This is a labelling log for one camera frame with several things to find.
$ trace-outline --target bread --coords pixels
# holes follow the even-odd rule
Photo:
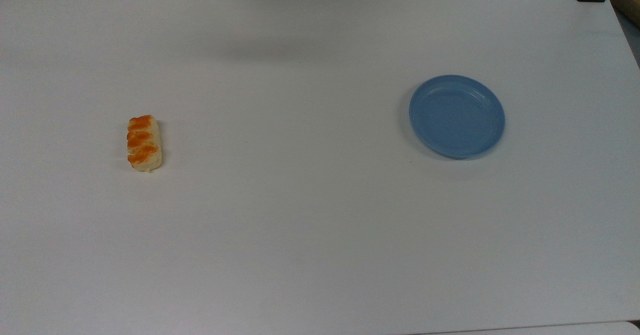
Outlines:
[[[128,121],[126,149],[128,162],[137,171],[151,171],[162,164],[162,142],[158,122],[151,115]]]

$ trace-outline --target blue plate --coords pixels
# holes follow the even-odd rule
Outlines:
[[[420,85],[409,103],[409,118],[426,146],[456,159],[491,149],[505,130],[505,111],[494,93],[460,75],[442,75]]]

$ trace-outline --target orange glaze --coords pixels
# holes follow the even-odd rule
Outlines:
[[[141,146],[145,141],[151,139],[151,133],[146,131],[130,132],[126,134],[126,146],[130,149]]]
[[[130,132],[135,130],[144,130],[149,126],[151,126],[151,115],[134,117],[128,121],[128,130]]]
[[[147,159],[149,159],[151,155],[155,154],[156,151],[158,151],[157,146],[145,145],[138,148],[133,155],[129,155],[127,159],[131,164],[140,164],[147,161]]]

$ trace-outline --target white tabletop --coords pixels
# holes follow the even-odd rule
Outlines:
[[[503,328],[471,332],[449,332],[451,335],[640,335],[640,330],[628,322],[588,323],[564,326]]]
[[[0,0],[0,19],[7,334],[640,318],[640,73],[608,2]],[[445,74],[502,102],[481,158],[410,128]],[[153,173],[126,160],[144,114]]]

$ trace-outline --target table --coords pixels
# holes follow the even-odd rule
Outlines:
[[[0,19],[9,334],[640,318],[640,73],[608,2],[0,0]],[[502,102],[481,158],[411,131],[412,92],[445,74]],[[144,114],[153,173],[126,160]]]
[[[565,326],[542,326],[453,332],[452,335],[638,335],[640,330],[627,322],[590,323]]]

